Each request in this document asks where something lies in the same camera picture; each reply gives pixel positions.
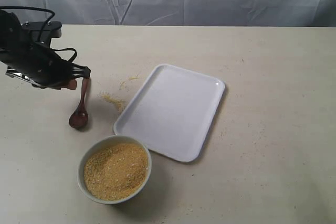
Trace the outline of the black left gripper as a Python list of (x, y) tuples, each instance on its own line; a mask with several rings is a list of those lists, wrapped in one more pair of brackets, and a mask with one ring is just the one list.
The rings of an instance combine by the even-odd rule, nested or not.
[(57, 54), (59, 51), (34, 42), (11, 50), (1, 49), (1, 62), (27, 76), (36, 86), (76, 90), (76, 79), (89, 79), (91, 70), (87, 66), (72, 63), (76, 58), (75, 49), (61, 50), (73, 52), (68, 60), (62, 59)]

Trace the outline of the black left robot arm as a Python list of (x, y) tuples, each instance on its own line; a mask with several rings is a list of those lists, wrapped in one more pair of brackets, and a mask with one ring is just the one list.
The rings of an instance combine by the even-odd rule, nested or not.
[(77, 78), (88, 79), (91, 70), (74, 62), (77, 52), (62, 59), (52, 49), (52, 39), (61, 37), (62, 23), (53, 21), (54, 12), (43, 22), (21, 23), (14, 7), (1, 7), (1, 62), (6, 75), (30, 83), (35, 88), (61, 89)]

